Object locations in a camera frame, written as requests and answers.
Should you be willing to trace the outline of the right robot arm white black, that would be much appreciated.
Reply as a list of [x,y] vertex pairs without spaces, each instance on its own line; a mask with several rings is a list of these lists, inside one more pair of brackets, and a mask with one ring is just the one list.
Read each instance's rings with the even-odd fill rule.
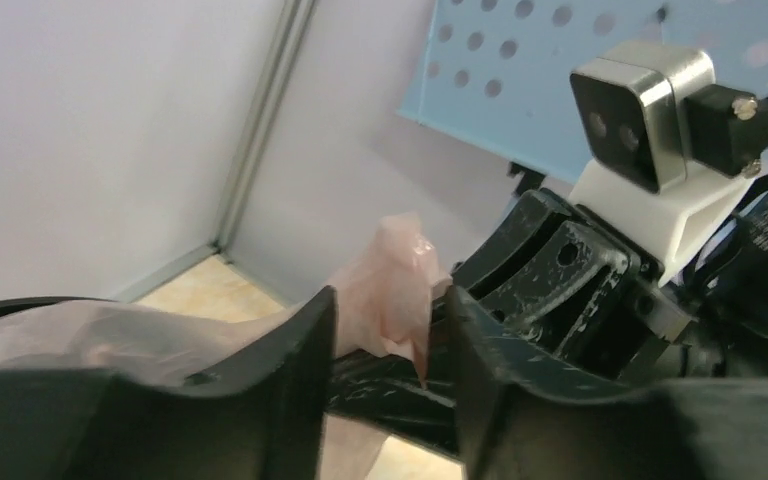
[[680,284],[590,208],[524,191],[432,306],[425,383],[336,363],[329,409],[471,479],[768,479],[768,175]]

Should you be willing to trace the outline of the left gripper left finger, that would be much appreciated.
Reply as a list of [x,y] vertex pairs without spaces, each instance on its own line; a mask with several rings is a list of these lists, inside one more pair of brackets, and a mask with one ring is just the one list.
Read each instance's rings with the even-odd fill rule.
[[336,294],[179,386],[108,367],[0,368],[0,479],[313,479]]

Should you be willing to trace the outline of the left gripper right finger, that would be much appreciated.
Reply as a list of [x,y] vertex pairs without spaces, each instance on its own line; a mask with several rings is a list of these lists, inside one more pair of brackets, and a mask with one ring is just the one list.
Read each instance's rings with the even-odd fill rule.
[[768,479],[768,379],[628,388],[446,294],[459,458],[469,479]]

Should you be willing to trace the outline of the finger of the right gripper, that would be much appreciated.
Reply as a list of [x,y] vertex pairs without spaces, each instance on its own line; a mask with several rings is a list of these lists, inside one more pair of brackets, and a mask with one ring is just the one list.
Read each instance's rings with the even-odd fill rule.
[[334,361],[328,410],[410,440],[449,458],[457,456],[454,390],[445,346],[430,352],[426,383],[414,365],[358,350]]

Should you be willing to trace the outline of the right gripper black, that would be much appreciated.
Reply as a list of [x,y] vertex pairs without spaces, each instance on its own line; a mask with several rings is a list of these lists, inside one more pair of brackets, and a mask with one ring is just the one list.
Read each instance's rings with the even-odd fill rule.
[[525,192],[452,278],[515,335],[604,378],[641,383],[695,319],[661,264],[586,209]]

